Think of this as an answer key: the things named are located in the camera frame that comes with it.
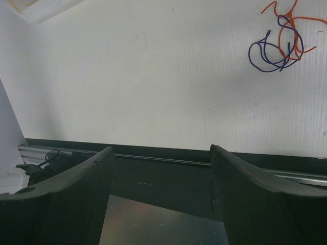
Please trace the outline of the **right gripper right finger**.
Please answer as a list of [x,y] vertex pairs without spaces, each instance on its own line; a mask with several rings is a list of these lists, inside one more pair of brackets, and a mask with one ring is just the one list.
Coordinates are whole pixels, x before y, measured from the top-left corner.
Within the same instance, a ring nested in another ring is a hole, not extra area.
[[326,244],[326,190],[295,183],[211,145],[229,244]]

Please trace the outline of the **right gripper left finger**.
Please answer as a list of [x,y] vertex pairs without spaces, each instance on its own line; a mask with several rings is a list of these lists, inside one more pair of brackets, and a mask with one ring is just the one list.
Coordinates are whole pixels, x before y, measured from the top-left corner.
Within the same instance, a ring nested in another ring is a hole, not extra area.
[[114,172],[107,147],[14,194],[1,194],[1,244],[99,244]]

